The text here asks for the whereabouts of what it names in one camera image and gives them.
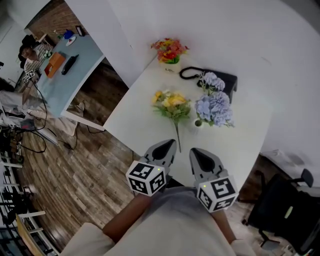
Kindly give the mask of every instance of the white wall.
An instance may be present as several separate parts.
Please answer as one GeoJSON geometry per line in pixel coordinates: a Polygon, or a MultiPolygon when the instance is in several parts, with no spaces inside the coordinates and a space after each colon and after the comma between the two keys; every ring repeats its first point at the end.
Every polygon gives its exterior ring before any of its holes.
{"type": "Polygon", "coordinates": [[[75,14],[129,85],[154,56],[145,45],[162,37],[180,38],[203,67],[237,75],[239,90],[264,96],[275,109],[261,150],[301,160],[300,170],[308,168],[320,186],[320,35],[300,12],[280,0],[67,3],[77,6],[75,14]]]}
{"type": "Polygon", "coordinates": [[[7,12],[23,29],[51,0],[6,0],[7,12]]]}
{"type": "Polygon", "coordinates": [[[11,85],[18,81],[23,72],[18,59],[19,48],[26,33],[6,13],[0,16],[0,62],[4,66],[0,69],[0,77],[7,80],[11,85]]]}

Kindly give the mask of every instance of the black bag handle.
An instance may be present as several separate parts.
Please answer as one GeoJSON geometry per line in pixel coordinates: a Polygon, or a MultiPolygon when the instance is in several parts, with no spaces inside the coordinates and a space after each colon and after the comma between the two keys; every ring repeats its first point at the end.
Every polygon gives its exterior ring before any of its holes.
{"type": "Polygon", "coordinates": [[[183,73],[187,70],[198,70],[198,71],[201,71],[201,72],[204,72],[206,71],[206,69],[203,69],[203,68],[199,68],[199,67],[195,67],[195,66],[189,66],[189,67],[186,67],[184,69],[182,69],[179,73],[180,77],[182,79],[185,79],[185,80],[189,80],[189,79],[194,79],[194,78],[198,78],[200,77],[199,74],[195,74],[195,75],[192,75],[192,76],[183,76],[183,73]]]}

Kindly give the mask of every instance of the flower pot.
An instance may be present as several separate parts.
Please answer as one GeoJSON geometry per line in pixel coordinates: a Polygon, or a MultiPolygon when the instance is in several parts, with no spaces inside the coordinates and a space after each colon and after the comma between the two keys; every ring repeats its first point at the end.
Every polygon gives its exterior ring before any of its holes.
{"type": "Polygon", "coordinates": [[[164,63],[160,62],[160,67],[166,72],[170,74],[178,74],[181,71],[181,63],[180,60],[177,63],[164,63]]]}

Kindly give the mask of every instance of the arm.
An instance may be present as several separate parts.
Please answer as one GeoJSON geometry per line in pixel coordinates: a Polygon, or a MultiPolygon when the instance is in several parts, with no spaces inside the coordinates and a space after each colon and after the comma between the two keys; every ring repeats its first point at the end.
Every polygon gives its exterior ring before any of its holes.
{"type": "Polygon", "coordinates": [[[152,197],[138,194],[120,213],[110,220],[102,232],[117,243],[150,206],[152,197]]]}
{"type": "Polygon", "coordinates": [[[31,91],[31,85],[27,86],[22,93],[22,104],[25,104],[31,91]]]}
{"type": "Polygon", "coordinates": [[[221,230],[229,244],[236,240],[236,236],[229,225],[224,210],[215,211],[211,213],[211,216],[215,220],[216,224],[218,225],[219,229],[221,230]]]}

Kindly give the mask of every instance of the green stem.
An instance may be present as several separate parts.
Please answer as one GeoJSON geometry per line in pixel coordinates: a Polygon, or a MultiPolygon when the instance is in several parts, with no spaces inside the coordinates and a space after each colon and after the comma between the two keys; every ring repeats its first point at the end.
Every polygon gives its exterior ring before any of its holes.
{"type": "Polygon", "coordinates": [[[178,136],[179,151],[181,153],[181,144],[180,144],[179,129],[178,129],[178,123],[177,122],[174,122],[174,127],[175,127],[175,131],[176,131],[176,135],[178,136]]]}

